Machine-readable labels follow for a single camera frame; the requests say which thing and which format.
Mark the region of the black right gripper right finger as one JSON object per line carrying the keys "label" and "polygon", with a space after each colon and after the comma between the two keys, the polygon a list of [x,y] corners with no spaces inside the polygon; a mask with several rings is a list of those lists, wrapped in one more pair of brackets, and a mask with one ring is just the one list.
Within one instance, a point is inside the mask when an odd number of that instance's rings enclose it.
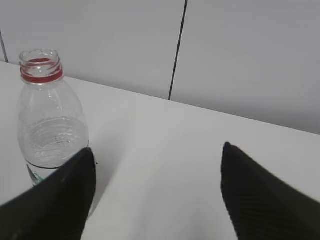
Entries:
{"label": "black right gripper right finger", "polygon": [[239,240],[318,240],[320,203],[226,142],[220,190]]}

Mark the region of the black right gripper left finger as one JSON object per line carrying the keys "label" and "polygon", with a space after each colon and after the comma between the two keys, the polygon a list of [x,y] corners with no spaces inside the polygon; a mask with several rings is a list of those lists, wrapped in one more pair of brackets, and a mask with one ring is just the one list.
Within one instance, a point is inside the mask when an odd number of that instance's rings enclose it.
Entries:
{"label": "black right gripper left finger", "polygon": [[79,240],[96,192],[91,148],[0,207],[2,240]]}

